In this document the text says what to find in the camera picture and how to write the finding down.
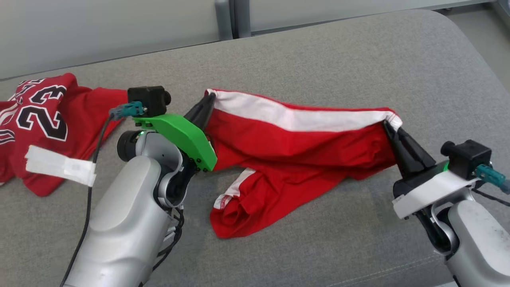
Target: gray cushion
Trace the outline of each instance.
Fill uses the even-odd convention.
[[[510,97],[459,28],[434,12],[368,16],[49,71],[1,82],[0,99],[20,79],[64,72],[89,87],[163,85],[173,96],[169,112],[179,114],[209,87],[302,105],[389,106],[436,159],[443,142],[471,138],[493,148],[494,166],[510,175]],[[135,129],[131,120],[99,156],[94,204],[124,165],[115,146],[129,129]],[[451,281],[418,221],[401,221],[393,211],[396,167],[364,181],[346,180],[251,236],[220,240],[209,212],[239,173],[192,180],[184,235],[148,286],[428,287]],[[0,197],[3,284],[57,285],[81,233],[86,188],[66,181],[38,198],[11,180]],[[507,210],[477,199],[510,229]]]

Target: black number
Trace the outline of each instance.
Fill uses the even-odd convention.
[[[61,141],[65,141],[67,139],[67,125],[59,112],[56,112],[52,119],[48,114],[48,110],[44,107],[22,107],[17,118],[18,127],[21,129],[32,130],[34,125],[32,116],[37,119],[37,123],[46,137]]]
[[[18,85],[18,88],[21,87],[21,91],[15,93],[10,99],[12,100],[13,98],[16,98],[16,102],[20,105],[23,104],[23,98],[20,97],[22,94],[24,94],[26,91],[28,91],[30,88],[32,87],[35,87],[35,84],[40,84],[42,83],[42,81],[44,81],[45,79],[39,79],[39,80],[31,80],[31,81],[22,81],[20,82],[20,84]]]
[[[30,102],[34,104],[44,104],[48,99],[58,99],[65,94],[66,87],[53,85],[46,88],[43,88],[37,92],[33,96],[30,97]]]
[[[0,130],[0,145],[14,141],[14,133],[11,130]]]

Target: white wall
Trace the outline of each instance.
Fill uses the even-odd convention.
[[[0,79],[217,40],[214,0],[0,1]]]
[[[252,31],[358,17],[466,0],[250,0]]]

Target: red cloth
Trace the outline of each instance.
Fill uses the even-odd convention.
[[[68,157],[89,159],[110,108],[126,103],[125,90],[80,87],[73,74],[23,81],[0,102],[0,183],[16,176],[38,196],[63,179],[25,170],[29,145]],[[104,139],[119,122],[111,122]]]
[[[215,170],[246,168],[216,200],[210,219],[221,238],[257,232],[346,177],[365,179],[395,164],[382,124],[389,108],[303,107],[237,91],[217,94],[207,127]]]

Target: black cable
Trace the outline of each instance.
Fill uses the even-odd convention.
[[[479,195],[483,196],[483,197],[486,197],[486,198],[488,198],[488,199],[490,199],[490,200],[497,201],[497,202],[499,202],[499,203],[501,203],[501,204],[503,204],[503,205],[506,205],[506,206],[510,207],[510,202],[508,202],[508,201],[504,201],[504,200],[499,199],[499,198],[497,198],[497,197],[493,197],[492,195],[488,195],[488,194],[486,194],[486,193],[483,193],[483,192],[479,191],[479,190],[478,190],[478,189],[476,189],[476,188],[472,188],[471,190],[472,190],[473,192],[475,192],[475,193],[477,193],[477,194],[479,194]]]
[[[183,234],[184,211],[180,208],[176,208],[175,210],[177,210],[177,212],[179,213],[179,217],[174,216],[174,218],[178,220],[178,224],[175,227],[175,235],[173,237],[173,241],[168,247],[158,252],[158,257],[162,255],[163,257],[153,266],[152,271],[156,270],[156,268],[159,267],[159,265],[161,265],[163,261],[165,261],[166,257],[168,257],[173,247],[175,246],[175,244],[177,244],[177,242],[179,242],[179,239],[181,239],[181,235]]]
[[[103,129],[101,130],[101,133],[99,134],[99,139],[97,140],[96,149],[92,156],[93,163],[97,162],[97,157],[99,155],[99,149],[101,148],[101,142],[103,141],[103,136],[105,135],[106,127],[108,126],[108,124],[110,123],[110,121],[112,119],[113,119],[113,114],[110,114],[108,116],[108,119],[105,122],[105,125],[103,126]],[[62,282],[60,282],[60,287],[64,286],[65,281],[67,280],[67,277],[69,276],[69,273],[71,272],[72,265],[74,264],[74,260],[76,260],[78,251],[80,250],[83,240],[85,239],[85,235],[87,234],[87,229],[89,228],[89,221],[90,221],[91,205],[92,205],[92,187],[89,186],[89,190],[87,193],[87,212],[85,213],[85,224],[83,225],[82,236],[80,236],[80,240],[78,241],[78,244],[76,245],[74,253],[72,254],[71,261],[69,262],[69,265],[67,266],[67,270],[65,272],[64,278],[62,279]]]

